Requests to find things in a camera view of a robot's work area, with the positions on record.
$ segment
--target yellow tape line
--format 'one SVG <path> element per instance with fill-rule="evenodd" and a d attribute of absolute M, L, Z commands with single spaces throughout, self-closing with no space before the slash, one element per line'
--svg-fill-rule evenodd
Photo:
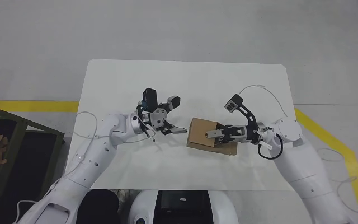
<path fill-rule="evenodd" d="M 76 113 L 78 105 L 78 101 L 0 101 L 0 109 L 5 111 Z M 314 122 L 299 109 L 295 108 L 295 112 L 300 124 L 330 148 L 344 156 L 349 176 L 358 176 L 358 162 L 356 161 L 354 151 L 331 135 L 328 131 L 324 130 L 319 124 Z M 352 186 L 358 202 L 358 180 L 353 181 Z"/>
<path fill-rule="evenodd" d="M 312 134 L 317 136 L 322 142 L 327 144 L 331 149 L 343 155 L 349 176 L 358 177 L 358 162 L 356 160 L 354 151 L 348 148 L 335 136 L 331 135 L 328 131 L 324 130 L 324 128 L 302 113 L 299 109 L 295 108 L 295 112 L 297 121 L 300 124 L 312 132 Z M 352 182 L 352 187 L 358 202 L 358 180 Z"/>
<path fill-rule="evenodd" d="M 77 113 L 78 105 L 78 101 L 0 101 L 0 109 L 5 111 Z"/>

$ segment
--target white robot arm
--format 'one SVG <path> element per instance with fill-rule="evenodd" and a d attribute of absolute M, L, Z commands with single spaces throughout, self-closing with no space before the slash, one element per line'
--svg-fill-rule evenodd
<path fill-rule="evenodd" d="M 258 145 L 260 156 L 274 160 L 281 175 L 298 193 L 314 224 L 356 223 L 333 191 L 321 158 L 302 135 L 298 122 L 282 118 L 268 125 L 257 124 L 242 102 L 239 95 L 234 95 L 225 108 L 230 113 L 239 110 L 248 119 L 248 125 L 219 124 L 217 130 L 207 132 L 206 136 L 215 138 L 216 144 L 250 142 Z M 262 155 L 261 146 L 269 148 L 272 157 Z"/>
<path fill-rule="evenodd" d="M 108 115 L 93 138 L 86 139 L 77 150 L 70 172 L 56 181 L 19 223 L 76 223 L 81 201 L 110 165 L 118 145 L 141 133 L 151 137 L 148 129 L 161 131 L 164 135 L 186 132 L 186 129 L 175 127 L 166 120 L 167 113 L 179 104 L 180 98 L 172 96 L 167 103 L 158 105 L 156 91 L 148 88 L 143 92 L 143 101 L 136 113 Z"/>

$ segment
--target black cable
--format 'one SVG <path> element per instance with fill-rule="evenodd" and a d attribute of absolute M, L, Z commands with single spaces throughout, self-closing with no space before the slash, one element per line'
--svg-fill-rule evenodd
<path fill-rule="evenodd" d="M 266 157 L 266 156 L 264 156 L 263 154 L 261 154 L 261 151 L 260 151 L 261 145 L 259 144 L 259 145 L 258 145 L 257 152 L 258 152 L 258 154 L 259 154 L 262 158 L 265 158 L 265 159 L 267 159 L 267 160 L 275 160 L 275 159 L 277 159 L 277 158 L 279 158 L 279 157 L 281 156 L 282 152 L 284 151 L 284 143 L 283 143 L 283 141 L 282 141 L 281 136 L 279 136 L 279 134 L 276 134 L 276 136 L 279 138 L 280 144 L 281 144 L 281 149 L 280 149 L 279 154 L 278 154 L 277 156 L 275 156 L 275 157 Z"/>

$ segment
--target brown cardboard box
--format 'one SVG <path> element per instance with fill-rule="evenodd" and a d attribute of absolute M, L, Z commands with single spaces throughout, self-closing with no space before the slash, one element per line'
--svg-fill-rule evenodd
<path fill-rule="evenodd" d="M 214 146 L 215 139 L 207 138 L 205 136 L 205 133 L 207 131 L 215 130 L 217 125 L 218 125 L 217 122 L 211 122 L 209 120 L 193 118 L 190 123 L 190 129 L 189 129 L 186 146 L 190 148 L 196 148 L 198 150 L 217 152 L 230 156 L 236 155 L 237 142 Z"/>

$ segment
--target white table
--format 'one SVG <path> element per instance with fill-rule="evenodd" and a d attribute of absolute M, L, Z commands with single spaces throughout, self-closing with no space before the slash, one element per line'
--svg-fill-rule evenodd
<path fill-rule="evenodd" d="M 166 102 L 172 95 L 181 98 L 181 105 L 167 118 L 178 127 L 189 128 L 193 117 L 222 124 L 247 124 L 242 114 L 230 114 L 223 106 L 242 88 L 255 84 L 271 90 L 288 116 L 295 117 L 282 65 L 138 60 L 90 61 L 78 111 L 90 111 L 99 121 L 113 111 L 129 113 L 150 87 L 157 90 L 158 102 Z M 258 121 L 273 122 L 284 116 L 265 90 L 248 88 L 241 96 Z M 93 118 L 81 114 L 74 129 L 90 134 L 94 127 Z M 147 140 L 120 145 L 110 167 L 92 188 L 292 190 L 275 164 L 257 154 L 257 146 L 239 144 L 236 156 L 226 156 L 187 148 L 186 140 L 187 134 L 157 133 L 155 143 Z M 73 136 L 69 160 L 82 141 Z"/>

